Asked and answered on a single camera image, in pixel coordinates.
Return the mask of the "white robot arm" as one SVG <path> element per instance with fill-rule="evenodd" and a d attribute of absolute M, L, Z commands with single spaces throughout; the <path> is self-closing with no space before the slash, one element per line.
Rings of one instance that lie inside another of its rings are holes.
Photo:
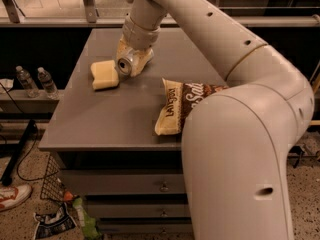
<path fill-rule="evenodd" d="M 306 77 L 206 0 L 128 2 L 129 47 L 151 47 L 171 15 L 228 85 L 201 101 L 182 131 L 195 240 L 294 240 L 286 168 L 314 112 Z"/>

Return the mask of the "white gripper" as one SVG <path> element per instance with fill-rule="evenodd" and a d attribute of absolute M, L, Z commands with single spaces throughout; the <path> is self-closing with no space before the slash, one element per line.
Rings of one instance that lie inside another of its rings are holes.
<path fill-rule="evenodd" d="M 128 15 L 125 18 L 123 36 L 120 38 L 116 50 L 116 61 L 118 64 L 130 64 L 131 47 L 135 49 L 131 77 L 138 76 L 146 64 L 153 59 L 154 52 L 150 47 L 158 39 L 160 23 L 161 19 L 152 15 L 142 17 Z"/>

